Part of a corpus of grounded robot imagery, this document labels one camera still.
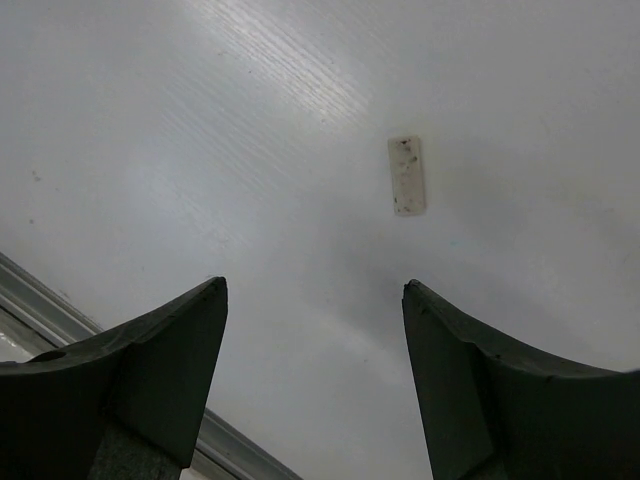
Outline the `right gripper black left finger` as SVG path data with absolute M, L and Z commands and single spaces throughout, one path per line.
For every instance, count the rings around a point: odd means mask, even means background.
M 89 339 L 1 366 L 5 479 L 176 479 L 228 314 L 221 277 Z

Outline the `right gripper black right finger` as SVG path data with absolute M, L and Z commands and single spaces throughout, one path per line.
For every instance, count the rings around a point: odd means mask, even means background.
M 534 348 L 419 281 L 403 290 L 411 369 L 437 479 L 635 479 L 639 374 Z

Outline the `white eraser block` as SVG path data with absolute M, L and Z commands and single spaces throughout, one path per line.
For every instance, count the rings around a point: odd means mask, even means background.
M 427 206 L 421 140 L 418 136 L 394 137 L 387 146 L 394 212 L 398 216 L 421 215 Z

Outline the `aluminium rail frame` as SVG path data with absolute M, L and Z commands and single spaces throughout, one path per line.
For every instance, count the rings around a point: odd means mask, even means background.
M 223 278 L 100 331 L 3 259 L 1 309 L 37 350 L 1 366 L 3 478 L 293 477 L 206 406 L 228 314 Z

